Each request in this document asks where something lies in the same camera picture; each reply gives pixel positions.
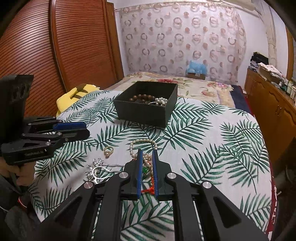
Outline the left hand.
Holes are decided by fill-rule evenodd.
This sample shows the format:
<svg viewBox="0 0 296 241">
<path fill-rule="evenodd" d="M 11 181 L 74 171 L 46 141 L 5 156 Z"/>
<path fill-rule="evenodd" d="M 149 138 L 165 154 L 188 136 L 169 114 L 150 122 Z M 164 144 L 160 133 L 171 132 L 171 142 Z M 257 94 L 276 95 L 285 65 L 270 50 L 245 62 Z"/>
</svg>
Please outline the left hand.
<svg viewBox="0 0 296 241">
<path fill-rule="evenodd" d="M 11 174 L 18 176 L 16 183 L 19 186 L 29 186 L 34 181 L 36 162 L 25 163 L 21 168 L 18 166 L 10 166 L 1 157 L 1 175 L 8 178 Z"/>
</svg>

